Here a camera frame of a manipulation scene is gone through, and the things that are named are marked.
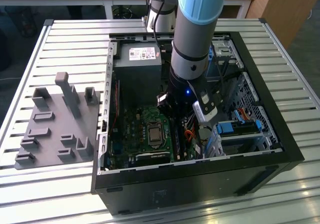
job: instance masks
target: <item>blue tab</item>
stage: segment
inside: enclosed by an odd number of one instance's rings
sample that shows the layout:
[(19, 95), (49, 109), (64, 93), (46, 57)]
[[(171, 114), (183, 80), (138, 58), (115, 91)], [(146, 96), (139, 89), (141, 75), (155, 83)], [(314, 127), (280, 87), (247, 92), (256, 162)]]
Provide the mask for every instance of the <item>blue tab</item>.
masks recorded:
[(213, 59), (213, 57), (214, 57), (213, 55), (214, 55), (214, 53), (212, 51), (212, 48), (210, 47), (209, 53), (208, 53), (208, 61), (211, 61)]
[(242, 124), (244, 124), (245, 121), (240, 117), (239, 112), (238, 112), (237, 110), (235, 110), (234, 113), (235, 113), (236, 117), (238, 118), (238, 120), (239, 120)]
[(261, 124), (260, 120), (256, 120), (255, 124), (256, 124), (256, 127), (259, 129), (259, 131), (261, 131), (262, 130), (262, 124)]
[(232, 127), (232, 123), (220, 123), (223, 133), (233, 133), (234, 129)]
[(208, 151), (209, 147), (211, 146), (211, 143), (212, 143), (212, 138), (210, 137), (210, 139), (209, 139), (208, 143), (206, 144), (206, 147), (205, 147), (205, 151), (204, 151), (204, 153), (207, 153), (207, 151)]
[(220, 125), (220, 124), (218, 124), (218, 125), (216, 126), (216, 130), (218, 131), (218, 134), (221, 134), (221, 133), (222, 133), (222, 128), (221, 128), (221, 125)]
[(183, 15), (192, 23), (206, 25), (216, 20), (224, 0), (178, 0)]

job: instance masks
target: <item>gray plastic holder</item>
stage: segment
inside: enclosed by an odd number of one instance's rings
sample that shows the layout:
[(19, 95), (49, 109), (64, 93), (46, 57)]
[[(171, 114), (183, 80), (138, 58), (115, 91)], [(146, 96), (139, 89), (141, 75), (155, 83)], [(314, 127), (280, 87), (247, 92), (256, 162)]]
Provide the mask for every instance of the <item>gray plastic holder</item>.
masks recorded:
[(85, 139), (84, 145), (82, 144), (81, 140), (78, 138), (76, 140), (75, 149), (79, 152), (80, 156), (83, 158), (90, 157), (93, 154), (93, 147), (88, 137)]
[(39, 128), (39, 129), (29, 129), (27, 136), (28, 137), (45, 137), (50, 136), (50, 128)]
[(35, 113), (33, 116), (33, 120), (35, 122), (48, 121), (48, 120), (54, 120), (54, 119), (55, 119), (55, 114), (53, 112)]
[(76, 156), (71, 148), (59, 149), (57, 156), (63, 162), (72, 161)]
[(87, 87), (85, 88), (84, 91), (84, 98), (86, 101), (86, 104), (89, 105), (97, 105), (98, 104), (98, 99), (97, 99), (97, 95), (95, 94), (95, 88), (94, 87)]
[(33, 137), (33, 138), (23, 138), (21, 140), (20, 145), (25, 149), (25, 150), (29, 150), (29, 149), (34, 149), (34, 148), (39, 148), (39, 142), (38, 140)]
[(55, 76), (55, 84), (58, 85), (64, 93), (64, 101), (68, 104), (70, 111), (75, 119), (81, 117), (81, 112), (78, 107), (77, 99), (73, 94), (72, 88), (68, 83), (69, 75), (66, 72), (58, 72)]
[(20, 165), (28, 165), (35, 162), (35, 156), (30, 152), (25, 152), (21, 154), (17, 154), (15, 157), (15, 161)]
[(61, 138), (60, 138), (60, 142), (62, 142), (62, 144), (64, 146), (69, 146), (69, 145), (72, 145), (72, 144), (76, 144), (77, 139), (76, 139), (76, 137), (74, 136), (73, 133), (62, 134)]
[(39, 110), (47, 110), (49, 107), (46, 99), (49, 98), (51, 98), (51, 96), (46, 88), (36, 88), (31, 99)]

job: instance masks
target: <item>slotted metal table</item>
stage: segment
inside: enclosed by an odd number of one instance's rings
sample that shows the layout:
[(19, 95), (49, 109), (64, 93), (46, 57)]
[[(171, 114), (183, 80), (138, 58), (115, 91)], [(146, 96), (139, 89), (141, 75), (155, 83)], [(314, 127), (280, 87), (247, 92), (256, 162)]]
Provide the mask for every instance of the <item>slotted metal table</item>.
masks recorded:
[(103, 98), (108, 34), (146, 31), (141, 20), (56, 20), (45, 23), (0, 129), (0, 223), (320, 222), (319, 99), (268, 24), (220, 19), (216, 30), (240, 32), (305, 157), (302, 164), (252, 195), (115, 217), (90, 194), (92, 162), (15, 170), (35, 87), (61, 92), (54, 78), (65, 71), (78, 92), (90, 85)]

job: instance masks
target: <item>wooden cabinet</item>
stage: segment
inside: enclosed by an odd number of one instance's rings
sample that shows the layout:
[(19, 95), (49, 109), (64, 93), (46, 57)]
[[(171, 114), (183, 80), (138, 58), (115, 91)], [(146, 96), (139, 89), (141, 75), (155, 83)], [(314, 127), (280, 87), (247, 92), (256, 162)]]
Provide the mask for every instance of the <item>wooden cabinet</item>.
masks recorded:
[(285, 48), (308, 17), (316, 0), (254, 0), (247, 18), (263, 17)]

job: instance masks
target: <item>open computer tower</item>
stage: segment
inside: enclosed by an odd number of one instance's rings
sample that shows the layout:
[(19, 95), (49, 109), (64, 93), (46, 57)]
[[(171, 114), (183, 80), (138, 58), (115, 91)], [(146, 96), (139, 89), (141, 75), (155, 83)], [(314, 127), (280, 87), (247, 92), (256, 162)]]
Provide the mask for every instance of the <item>open computer tower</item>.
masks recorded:
[(161, 113), (173, 33), (157, 36), (162, 49), (150, 33), (110, 34), (91, 192), (112, 215), (253, 193), (304, 160), (238, 32), (212, 38), (214, 119), (198, 127), (192, 110)]

